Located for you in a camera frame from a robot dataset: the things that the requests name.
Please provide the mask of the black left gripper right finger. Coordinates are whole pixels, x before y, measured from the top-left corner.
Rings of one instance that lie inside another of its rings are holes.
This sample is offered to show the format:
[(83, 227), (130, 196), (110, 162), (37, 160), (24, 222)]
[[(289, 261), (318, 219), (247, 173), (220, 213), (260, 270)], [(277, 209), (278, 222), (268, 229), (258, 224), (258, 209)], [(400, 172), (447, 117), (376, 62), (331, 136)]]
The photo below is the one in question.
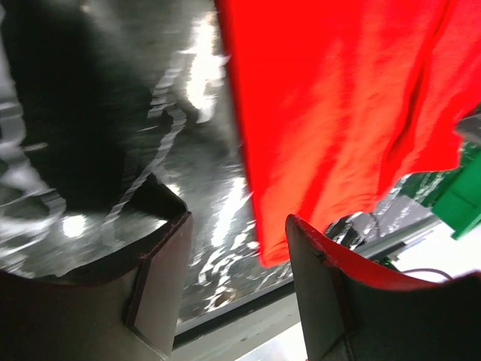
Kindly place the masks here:
[(310, 360), (478, 360), (480, 274), (444, 283), (385, 268), (302, 218), (286, 237)]

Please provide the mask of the red t shirt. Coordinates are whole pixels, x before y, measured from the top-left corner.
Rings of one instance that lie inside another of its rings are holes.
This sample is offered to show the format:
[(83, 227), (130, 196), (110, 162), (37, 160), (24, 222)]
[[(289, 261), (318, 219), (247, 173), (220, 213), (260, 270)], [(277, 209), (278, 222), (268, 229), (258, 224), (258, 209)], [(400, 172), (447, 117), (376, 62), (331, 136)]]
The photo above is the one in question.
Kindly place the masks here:
[(285, 222), (373, 211), (405, 175), (460, 163), (480, 102), (478, 1), (218, 1), (263, 266)]

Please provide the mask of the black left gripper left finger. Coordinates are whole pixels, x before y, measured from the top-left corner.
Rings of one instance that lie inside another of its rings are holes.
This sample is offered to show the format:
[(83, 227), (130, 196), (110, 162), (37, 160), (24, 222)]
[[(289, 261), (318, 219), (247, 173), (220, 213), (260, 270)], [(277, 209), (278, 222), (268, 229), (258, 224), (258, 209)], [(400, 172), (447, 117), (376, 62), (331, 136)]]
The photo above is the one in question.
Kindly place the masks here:
[(192, 240), (185, 212), (60, 278), (1, 274), (3, 360), (167, 360)]

